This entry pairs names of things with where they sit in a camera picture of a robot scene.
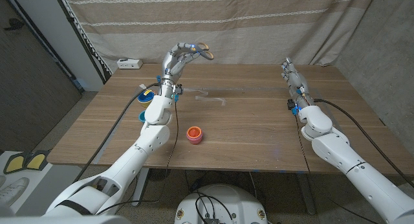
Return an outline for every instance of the table surface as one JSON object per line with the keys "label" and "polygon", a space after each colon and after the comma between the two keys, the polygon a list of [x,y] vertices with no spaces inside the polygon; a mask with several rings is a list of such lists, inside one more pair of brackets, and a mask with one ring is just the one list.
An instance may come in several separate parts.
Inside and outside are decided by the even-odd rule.
{"label": "table surface", "polygon": [[[145,64],[139,70],[117,70],[50,152],[48,162],[84,165],[137,87],[156,82],[160,68],[159,64]],[[411,154],[337,68],[296,68],[307,78],[313,98],[330,100],[348,111],[405,174],[414,175]],[[199,91],[187,91],[180,96],[179,136],[169,168],[307,173],[295,117],[287,110],[289,92],[280,74],[280,65],[187,65],[179,80],[184,88],[207,91],[206,98],[223,98],[226,103],[222,106],[220,100],[196,100],[196,96],[202,95]],[[318,105],[335,127],[348,136],[361,157],[383,174],[397,174],[351,120],[327,104]],[[143,110],[138,102],[131,104],[111,141],[95,158],[95,165],[113,164],[136,141],[143,125],[138,115]],[[170,140],[149,157],[145,167],[167,166],[177,134],[175,116],[168,126]],[[198,145],[186,138],[186,130],[191,126],[203,130],[203,140]],[[339,173],[313,152],[311,142],[303,137],[301,141],[312,172]]]}

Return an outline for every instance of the red cup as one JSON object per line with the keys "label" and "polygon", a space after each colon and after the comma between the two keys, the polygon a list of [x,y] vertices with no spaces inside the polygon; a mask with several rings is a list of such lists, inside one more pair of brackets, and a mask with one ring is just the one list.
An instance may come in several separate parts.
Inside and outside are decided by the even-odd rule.
{"label": "red cup", "polygon": [[201,128],[193,126],[187,130],[187,138],[192,144],[200,143],[202,139]]}

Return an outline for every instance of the wall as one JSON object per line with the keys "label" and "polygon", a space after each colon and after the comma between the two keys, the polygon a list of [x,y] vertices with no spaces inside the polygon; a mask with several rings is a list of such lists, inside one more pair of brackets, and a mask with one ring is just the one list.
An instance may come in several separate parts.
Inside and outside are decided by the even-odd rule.
{"label": "wall", "polygon": [[101,78],[57,0],[17,0],[86,91],[99,91]]}
{"label": "wall", "polygon": [[414,154],[414,0],[373,0],[333,64]]}

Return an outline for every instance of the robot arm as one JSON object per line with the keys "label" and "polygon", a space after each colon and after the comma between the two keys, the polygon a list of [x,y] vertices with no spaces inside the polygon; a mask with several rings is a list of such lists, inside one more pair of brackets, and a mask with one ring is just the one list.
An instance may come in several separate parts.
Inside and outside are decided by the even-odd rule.
{"label": "robot arm", "polygon": [[[147,158],[169,139],[167,124],[171,120],[174,95],[181,94],[181,85],[177,81],[182,74],[185,63],[198,56],[213,54],[208,46],[199,43],[179,43],[169,51],[164,59],[160,92],[148,106],[139,138],[106,171],[78,181],[65,189],[49,206],[44,216],[81,216],[97,214],[119,203],[128,185],[140,171]],[[118,207],[113,207],[102,214],[114,214]]]}
{"label": "robot arm", "polygon": [[293,99],[290,106],[298,110],[300,121],[306,123],[301,132],[312,142],[314,152],[345,174],[387,223],[414,223],[414,200],[350,147],[348,138],[314,105],[306,79],[289,58],[282,69]]}

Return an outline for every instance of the gray curtain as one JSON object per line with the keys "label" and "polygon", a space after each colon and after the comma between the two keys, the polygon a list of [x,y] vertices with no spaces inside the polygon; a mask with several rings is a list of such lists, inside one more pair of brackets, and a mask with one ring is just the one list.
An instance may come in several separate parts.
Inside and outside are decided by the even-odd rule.
{"label": "gray curtain", "polygon": [[178,42],[205,42],[214,61],[326,65],[372,0],[68,0],[100,56],[160,63]]}

